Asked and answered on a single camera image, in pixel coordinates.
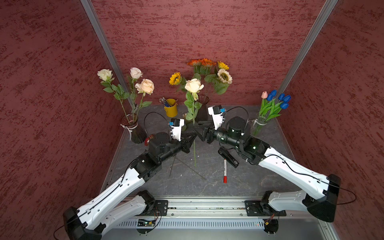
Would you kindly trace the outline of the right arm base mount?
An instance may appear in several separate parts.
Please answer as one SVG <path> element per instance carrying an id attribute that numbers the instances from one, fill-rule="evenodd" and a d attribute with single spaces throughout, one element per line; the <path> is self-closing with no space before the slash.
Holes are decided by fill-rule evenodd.
<path id="1" fill-rule="evenodd" d="M 276 211 L 262 201 L 245 201 L 248 217 L 286 217 L 286 211 Z"/>

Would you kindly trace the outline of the blue tulip flower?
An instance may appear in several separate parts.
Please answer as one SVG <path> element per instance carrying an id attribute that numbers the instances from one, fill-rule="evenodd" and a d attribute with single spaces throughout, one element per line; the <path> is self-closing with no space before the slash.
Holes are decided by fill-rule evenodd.
<path id="1" fill-rule="evenodd" d="M 272 108 L 272 101 L 274 99 L 274 96 L 272 94 L 269 94 L 266 99 L 263 99 L 262 101 L 262 108 L 260 110 L 260 117 L 264 117 L 268 111 Z"/>
<path id="2" fill-rule="evenodd" d="M 290 95 L 280 94 L 278 97 L 278 104 L 277 106 L 281 109 L 287 109 L 289 107 L 289 101 L 291 100 Z"/>
<path id="3" fill-rule="evenodd" d="M 284 102 L 283 99 L 285 94 L 282 93 L 277 99 L 272 100 L 271 114 L 277 114 L 281 110 L 281 104 Z"/>
<path id="4" fill-rule="evenodd" d="M 275 100 L 275 97 L 277 95 L 277 90 L 272 90 L 268 97 L 267 97 L 267 101 L 268 101 L 268 107 L 272 106 L 273 105 L 273 102 Z"/>
<path id="5" fill-rule="evenodd" d="M 277 118 L 280 116 L 280 111 L 285 110 L 289 107 L 289 103 L 282 102 L 278 104 L 274 104 L 272 102 L 268 103 L 266 106 L 264 106 L 262 114 L 265 117 L 268 115 L 265 119 L 266 122 L 269 122 L 271 119 Z"/>

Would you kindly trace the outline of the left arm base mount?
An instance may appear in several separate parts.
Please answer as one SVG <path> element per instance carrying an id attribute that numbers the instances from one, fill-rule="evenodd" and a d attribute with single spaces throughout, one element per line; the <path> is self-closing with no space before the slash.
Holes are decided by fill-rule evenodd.
<path id="1" fill-rule="evenodd" d="M 168 212 L 168 200 L 155 200 L 147 205 L 139 216 L 166 216 Z"/>

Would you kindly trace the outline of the yellow sunflower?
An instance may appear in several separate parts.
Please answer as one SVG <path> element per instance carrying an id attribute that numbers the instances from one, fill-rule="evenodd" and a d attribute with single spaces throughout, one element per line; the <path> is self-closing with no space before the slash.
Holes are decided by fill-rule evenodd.
<path id="1" fill-rule="evenodd" d="M 185 89 L 186 83 L 186 78 L 183 77 L 180 72 L 175 72 L 174 74 L 172 74 L 169 80 L 169 84 L 177 88 L 176 92 L 187 92 L 187 90 Z"/>
<path id="2" fill-rule="evenodd" d="M 217 66 L 218 66 L 219 70 L 221 70 L 221 69 L 223 69 L 225 71 L 229 70 L 229 66 L 226 65 L 225 63 L 221 62 L 221 61 L 218 61 Z"/>

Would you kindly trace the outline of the pink tulip bud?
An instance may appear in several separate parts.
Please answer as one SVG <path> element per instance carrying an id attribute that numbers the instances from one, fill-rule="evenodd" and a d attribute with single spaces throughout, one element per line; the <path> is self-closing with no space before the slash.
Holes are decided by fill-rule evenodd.
<path id="1" fill-rule="evenodd" d="M 268 97 L 268 92 L 267 91 L 264 91 L 261 95 L 261 98 L 262 98 L 262 104 L 261 104 L 261 109 L 260 109 L 260 112 L 259 112 L 259 117 L 262 116 L 262 113 L 264 111 L 264 108 L 265 108 L 265 105 L 267 104 L 267 97 Z"/>

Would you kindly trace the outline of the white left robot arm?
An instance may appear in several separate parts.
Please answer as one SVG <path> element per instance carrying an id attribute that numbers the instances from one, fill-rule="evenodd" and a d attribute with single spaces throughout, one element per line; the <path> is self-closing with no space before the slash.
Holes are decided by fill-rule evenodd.
<path id="1" fill-rule="evenodd" d="M 189 153 L 196 136 L 183 133 L 180 140 L 175 140 L 167 133 L 155 134 L 149 140 L 149 149 L 136 157 L 117 181 L 87 204 L 64 212 L 64 227 L 69 238 L 100 240 L 122 220 L 156 212 L 156 200 L 148 191 L 139 192 L 129 202 L 122 201 L 161 170 L 164 161 L 179 152 Z"/>

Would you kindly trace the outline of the orange gerbera flower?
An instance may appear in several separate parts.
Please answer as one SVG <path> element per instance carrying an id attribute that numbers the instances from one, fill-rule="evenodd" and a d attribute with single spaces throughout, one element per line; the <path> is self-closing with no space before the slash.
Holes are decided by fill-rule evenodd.
<path id="1" fill-rule="evenodd" d="M 205 76 L 204 80 L 207 83 L 211 83 L 215 76 L 211 74 L 211 70 L 213 67 L 216 66 L 216 62 L 209 60 L 207 58 L 201 59 L 200 62 L 201 62 L 201 67 L 200 67 L 201 75 Z"/>
<path id="2" fill-rule="evenodd" d="M 192 79 L 201 80 L 201 66 L 202 66 L 202 60 L 191 60 L 187 63 L 188 66 L 193 67 L 194 75 Z"/>

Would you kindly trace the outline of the red gerbera flower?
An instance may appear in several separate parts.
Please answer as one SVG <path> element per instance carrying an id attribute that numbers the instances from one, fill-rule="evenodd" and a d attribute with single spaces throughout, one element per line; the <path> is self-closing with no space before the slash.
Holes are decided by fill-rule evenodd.
<path id="1" fill-rule="evenodd" d="M 154 138 L 155 136 L 154 135 L 149 135 L 146 139 L 145 139 L 145 146 L 147 147 L 150 143 L 150 141 Z"/>

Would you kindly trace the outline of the white rose flower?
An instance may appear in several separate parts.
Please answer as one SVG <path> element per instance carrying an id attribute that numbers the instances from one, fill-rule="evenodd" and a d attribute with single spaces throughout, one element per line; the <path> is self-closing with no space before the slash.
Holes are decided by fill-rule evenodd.
<path id="1" fill-rule="evenodd" d="M 115 78 L 113 77 L 111 70 L 102 69 L 97 72 L 97 76 L 101 80 L 100 84 L 104 87 L 103 90 L 106 93 L 114 94 L 115 99 L 120 102 L 125 118 L 127 121 L 129 121 L 127 111 L 124 107 L 124 101 L 130 97 L 130 94 L 123 89 L 122 85 L 115 85 L 113 83 Z"/>

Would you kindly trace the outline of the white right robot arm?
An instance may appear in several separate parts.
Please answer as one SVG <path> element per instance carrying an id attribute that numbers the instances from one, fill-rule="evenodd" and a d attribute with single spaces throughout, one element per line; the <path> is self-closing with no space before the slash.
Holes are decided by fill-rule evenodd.
<path id="1" fill-rule="evenodd" d="M 251 165 L 268 169 L 299 187 L 299 191 L 278 193 L 267 191 L 261 201 L 265 215 L 281 211 L 303 211 L 324 222 L 335 220 L 341 178 L 331 174 L 314 172 L 279 153 L 266 142 L 246 135 L 243 129 L 246 121 L 240 117 L 230 120 L 228 128 L 215 127 L 214 121 L 197 123 L 202 141 L 229 145 Z"/>

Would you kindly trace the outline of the pale pink rose flower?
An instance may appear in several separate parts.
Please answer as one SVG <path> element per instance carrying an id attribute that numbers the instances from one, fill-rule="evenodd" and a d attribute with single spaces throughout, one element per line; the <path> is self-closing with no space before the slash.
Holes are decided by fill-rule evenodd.
<path id="1" fill-rule="evenodd" d="M 140 103 L 139 103 L 138 108 L 135 112 L 136 119 L 138 119 L 139 111 L 142 108 L 146 108 L 152 104 L 152 101 L 143 101 L 143 98 L 146 95 L 151 95 L 154 92 L 155 85 L 154 85 L 153 81 L 151 81 L 149 79 L 143 79 L 140 83 L 135 84 L 135 88 L 137 89 L 138 94 L 142 94 Z"/>

